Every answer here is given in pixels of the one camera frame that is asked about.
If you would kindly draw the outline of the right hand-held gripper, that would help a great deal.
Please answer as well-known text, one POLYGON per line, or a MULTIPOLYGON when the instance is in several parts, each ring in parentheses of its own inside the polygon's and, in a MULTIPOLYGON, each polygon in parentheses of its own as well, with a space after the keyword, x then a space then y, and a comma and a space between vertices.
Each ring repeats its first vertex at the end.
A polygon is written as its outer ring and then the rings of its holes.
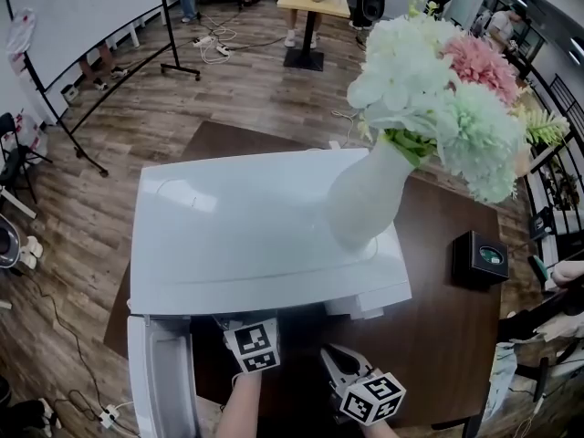
MULTIPOLYGON (((337 344, 326 344, 319 356, 329 386, 336 394, 339 394, 341 378, 362 378, 374 370, 363 355, 337 344)), ((361 425, 370 426, 395 415, 406 392, 392 374, 382 373, 348 386, 339 411, 361 425)))

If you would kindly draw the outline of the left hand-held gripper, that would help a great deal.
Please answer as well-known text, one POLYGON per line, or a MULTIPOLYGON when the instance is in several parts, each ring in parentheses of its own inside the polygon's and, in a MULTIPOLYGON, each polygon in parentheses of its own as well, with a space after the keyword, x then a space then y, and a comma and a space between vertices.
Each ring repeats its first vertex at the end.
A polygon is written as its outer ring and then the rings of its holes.
POLYGON ((255 373, 280 364, 275 315, 213 315, 241 372, 255 373))

